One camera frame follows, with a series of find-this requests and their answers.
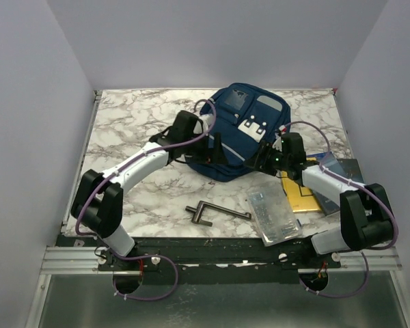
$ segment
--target bolt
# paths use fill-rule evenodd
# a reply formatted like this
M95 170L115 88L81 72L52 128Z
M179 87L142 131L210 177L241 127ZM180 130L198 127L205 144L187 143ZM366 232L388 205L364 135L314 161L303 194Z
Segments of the bolt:
M340 254L339 254L339 253L332 253L332 254L331 254L331 259L332 259L334 262L340 262Z
M157 265L159 262L161 262L161 258L152 257L151 261L153 264Z
M287 262L287 261L288 261L287 254L281 253L281 254L278 256L278 260L279 260L280 262Z
M97 263L99 264L105 264L107 262L106 258L97 258Z

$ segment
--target yellow book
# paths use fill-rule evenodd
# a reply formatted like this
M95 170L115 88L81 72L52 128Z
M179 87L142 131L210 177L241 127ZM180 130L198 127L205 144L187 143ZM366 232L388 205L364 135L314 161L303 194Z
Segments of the yellow book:
M320 206L312 191L307 187L301 187L293 180L287 177L286 172L281 172L282 186L286 192L288 202L294 213L317 212Z

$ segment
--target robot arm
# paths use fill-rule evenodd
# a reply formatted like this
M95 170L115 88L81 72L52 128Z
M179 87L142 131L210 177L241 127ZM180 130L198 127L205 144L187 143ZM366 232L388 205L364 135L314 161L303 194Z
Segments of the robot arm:
M82 175L76 196L72 203L71 215L78 218L96 188L111 175L108 183L98 192L100 197L91 200L90 205L82 215L82 223L96 233L112 250L121 256L127 255L135 246L134 240L121 225L123 210L123 195L128 193L138 182L152 172L165 167L182 155L194 163L228 164L223 153L219 133L214 135L213 148L208 147L208 136L199 141L181 147L160 149L192 140L204 131L205 122L188 111L181 111L172 126L162 133L154 135L149 142L136 154L124 162L101 173L89 170ZM127 163L132 163L121 170Z
M392 211L384 188L353 182L361 186L358 189L326 174L318 162L307 161L300 134L282 135L281 150L263 141L245 165L272 176L285 171L298 185L315 190L340 206L340 227L309 237L317 254L359 251L393 239L393 223L387 213L361 190L373 193Z

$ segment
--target screw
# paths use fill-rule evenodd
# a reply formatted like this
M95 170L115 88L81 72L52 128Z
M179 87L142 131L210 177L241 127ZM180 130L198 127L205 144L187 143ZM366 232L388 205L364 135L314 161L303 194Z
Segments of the screw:
M331 254L331 259L332 259L334 262L340 262L340 254L339 254L339 253L332 253L332 254Z
M157 265L159 262L161 262L161 258L152 257L151 261L153 264Z
M281 254L278 256L278 260L279 260L280 262L287 262L287 261L288 261L288 256L287 256L287 254L281 253Z

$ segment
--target navy blue backpack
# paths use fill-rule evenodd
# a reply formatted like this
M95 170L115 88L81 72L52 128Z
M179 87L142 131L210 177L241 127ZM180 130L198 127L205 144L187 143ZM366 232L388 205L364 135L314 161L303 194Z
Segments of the navy blue backpack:
M252 172L243 162L256 153L260 141L274 142L279 127L290 123L290 106L287 102L253 85L231 84L220 89L209 100L215 104L217 111L209 147L213 146L214 134L220 132L223 151L229 163L188 165L217 181L231 181ZM210 105L205 104L200 115L208 113L212 111Z

